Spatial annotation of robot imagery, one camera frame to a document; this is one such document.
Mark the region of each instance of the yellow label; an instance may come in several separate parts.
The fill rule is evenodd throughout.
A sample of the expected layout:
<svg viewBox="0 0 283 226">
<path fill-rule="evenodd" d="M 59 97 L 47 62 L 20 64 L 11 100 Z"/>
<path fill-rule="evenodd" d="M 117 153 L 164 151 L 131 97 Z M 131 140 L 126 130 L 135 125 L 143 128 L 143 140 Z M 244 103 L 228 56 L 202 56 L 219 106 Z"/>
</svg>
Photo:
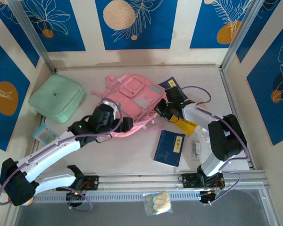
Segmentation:
<svg viewBox="0 0 283 226">
<path fill-rule="evenodd" d="M 175 141 L 175 146 L 173 152 L 180 153 L 181 142 L 183 141 L 183 137 L 177 136 Z"/>
<path fill-rule="evenodd" d="M 176 84 L 175 84 L 175 82 L 173 81 L 173 79 L 171 79 L 170 81 L 168 81 L 168 83 L 169 83 L 169 85 L 170 85 L 171 87 L 176 86 Z"/>
<path fill-rule="evenodd" d="M 184 134 L 186 135 L 191 135 L 192 132 L 196 129 L 196 127 L 198 126 L 198 124 L 189 121 L 189 120 L 185 120 L 185 119 L 179 119 L 178 121 L 177 116 L 172 116 L 172 118 L 170 119 L 170 122 L 173 122 L 172 124 L 175 125 L 178 129 L 180 129 Z"/>
</svg>

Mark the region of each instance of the pink backpack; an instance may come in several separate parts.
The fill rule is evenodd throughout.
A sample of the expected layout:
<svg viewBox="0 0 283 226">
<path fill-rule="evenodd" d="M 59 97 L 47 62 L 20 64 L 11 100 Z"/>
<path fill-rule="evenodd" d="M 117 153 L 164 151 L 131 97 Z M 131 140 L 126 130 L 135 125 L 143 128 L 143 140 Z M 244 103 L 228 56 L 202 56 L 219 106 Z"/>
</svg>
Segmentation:
<svg viewBox="0 0 283 226">
<path fill-rule="evenodd" d="M 133 128 L 126 133 L 113 132 L 113 137 L 126 137 L 141 128 L 146 130 L 162 130 L 164 127 L 147 128 L 146 124 L 150 121 L 154 123 L 157 113 L 154 111 L 157 103 L 166 99 L 165 89 L 153 83 L 139 74 L 125 74 L 120 78 L 114 76 L 106 77 L 106 87 L 104 94 L 92 91 L 100 98 L 112 99 L 121 105 L 123 117 L 133 118 Z"/>
</svg>

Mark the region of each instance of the small box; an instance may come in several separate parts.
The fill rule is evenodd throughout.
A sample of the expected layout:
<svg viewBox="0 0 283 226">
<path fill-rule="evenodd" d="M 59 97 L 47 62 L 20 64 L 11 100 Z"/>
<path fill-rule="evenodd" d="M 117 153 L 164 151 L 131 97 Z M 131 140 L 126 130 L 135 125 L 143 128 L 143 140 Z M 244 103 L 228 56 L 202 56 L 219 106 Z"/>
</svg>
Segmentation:
<svg viewBox="0 0 283 226">
<path fill-rule="evenodd" d="M 64 123 L 85 99 L 83 86 L 62 75 L 54 74 L 29 99 L 41 115 Z"/>
</svg>

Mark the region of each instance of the plastic bag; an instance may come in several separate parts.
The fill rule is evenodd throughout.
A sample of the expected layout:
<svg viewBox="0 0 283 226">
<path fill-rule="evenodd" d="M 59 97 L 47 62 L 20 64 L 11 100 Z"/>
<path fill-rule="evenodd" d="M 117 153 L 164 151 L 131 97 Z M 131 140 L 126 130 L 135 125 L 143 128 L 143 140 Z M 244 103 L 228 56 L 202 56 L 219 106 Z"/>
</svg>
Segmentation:
<svg viewBox="0 0 283 226">
<path fill-rule="evenodd" d="M 143 194 L 143 202 L 148 216 L 165 212 L 172 213 L 172 206 L 168 192 Z"/>
</svg>

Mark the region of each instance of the orange circle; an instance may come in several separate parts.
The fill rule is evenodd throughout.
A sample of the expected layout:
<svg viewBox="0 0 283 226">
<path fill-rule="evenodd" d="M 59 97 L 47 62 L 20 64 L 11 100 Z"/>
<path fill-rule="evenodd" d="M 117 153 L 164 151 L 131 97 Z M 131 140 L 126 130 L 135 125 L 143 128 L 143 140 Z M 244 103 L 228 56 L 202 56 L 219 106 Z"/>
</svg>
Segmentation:
<svg viewBox="0 0 283 226">
<path fill-rule="evenodd" d="M 124 0 L 113 0 L 103 10 L 104 21 L 113 30 L 123 30 L 135 22 L 135 12 Z"/>
<path fill-rule="evenodd" d="M 241 24 L 241 21 L 236 20 L 236 21 L 231 22 L 230 24 L 223 26 L 217 34 L 218 43 L 223 44 L 223 45 L 231 44 L 234 38 L 234 35 L 236 34 L 240 24 Z"/>
<path fill-rule="evenodd" d="M 271 97 L 272 97 L 272 101 L 277 104 L 281 100 L 281 92 L 279 90 L 275 89 L 272 92 L 272 96 Z"/>
<path fill-rule="evenodd" d="M 53 32 L 52 32 L 51 30 L 49 30 L 49 29 L 44 29 L 44 30 L 42 31 L 42 34 L 43 34 L 46 38 L 48 38 L 48 39 L 53 38 Z"/>
<path fill-rule="evenodd" d="M 33 198 L 31 198 L 30 200 L 28 200 L 26 203 L 24 203 L 24 206 L 29 206 L 30 204 L 33 203 Z"/>
<path fill-rule="evenodd" d="M 18 92 L 16 87 L 9 81 L 0 82 L 0 112 L 3 115 L 11 116 L 18 106 Z"/>
<path fill-rule="evenodd" d="M 132 35 L 131 36 L 131 40 L 133 40 L 133 41 L 137 40 L 137 36 L 136 35 Z"/>
</svg>

